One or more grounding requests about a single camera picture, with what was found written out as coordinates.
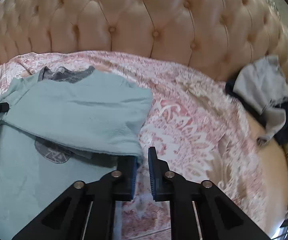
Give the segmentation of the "light blue sweater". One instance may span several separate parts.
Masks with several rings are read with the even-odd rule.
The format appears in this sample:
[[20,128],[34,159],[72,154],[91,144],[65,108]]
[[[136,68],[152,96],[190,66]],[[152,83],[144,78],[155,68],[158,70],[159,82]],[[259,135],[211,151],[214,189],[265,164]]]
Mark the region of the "light blue sweater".
[[13,238],[74,181],[92,182],[117,157],[141,163],[138,141],[153,101],[147,88],[88,67],[42,68],[0,96],[0,239]]

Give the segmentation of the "pink floral lace sofa cover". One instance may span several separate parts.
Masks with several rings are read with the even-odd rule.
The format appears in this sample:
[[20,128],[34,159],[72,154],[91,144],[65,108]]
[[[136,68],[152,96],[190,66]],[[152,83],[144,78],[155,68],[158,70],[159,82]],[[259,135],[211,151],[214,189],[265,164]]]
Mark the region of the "pink floral lace sofa cover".
[[[154,146],[169,167],[197,183],[211,180],[261,229],[267,193],[247,114],[221,83],[180,64],[123,53],[29,53],[0,66],[0,96],[17,79],[94,66],[148,88],[153,104],[139,134],[143,152]],[[13,238],[74,181],[98,180],[102,160],[71,156],[0,125],[0,239]]]

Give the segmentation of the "dark navy garment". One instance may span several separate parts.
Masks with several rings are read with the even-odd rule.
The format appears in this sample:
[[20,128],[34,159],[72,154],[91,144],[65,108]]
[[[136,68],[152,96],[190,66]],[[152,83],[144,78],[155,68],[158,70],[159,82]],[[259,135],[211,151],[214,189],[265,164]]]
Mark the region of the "dark navy garment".
[[[233,96],[234,98],[238,99],[244,108],[263,126],[265,127],[267,122],[264,119],[264,117],[260,114],[258,114],[250,105],[248,105],[239,95],[237,95],[235,92],[233,92],[233,87],[235,85],[235,79],[230,79],[226,85],[225,85],[225,91],[227,94],[230,96]],[[288,101],[284,102],[280,105],[276,105],[275,108],[280,108],[284,109],[286,111],[286,123],[283,126],[283,128],[278,131],[275,135],[274,138],[276,142],[279,145],[284,145],[288,143]]]

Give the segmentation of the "grey garment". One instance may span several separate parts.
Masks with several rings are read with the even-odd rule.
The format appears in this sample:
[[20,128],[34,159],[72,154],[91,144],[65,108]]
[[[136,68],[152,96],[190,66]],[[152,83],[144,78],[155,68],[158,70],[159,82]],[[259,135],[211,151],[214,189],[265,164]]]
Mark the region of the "grey garment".
[[286,123],[286,111],[276,107],[288,102],[288,85],[279,58],[269,55],[243,67],[233,92],[264,117],[266,133],[257,138],[257,144],[266,145]]

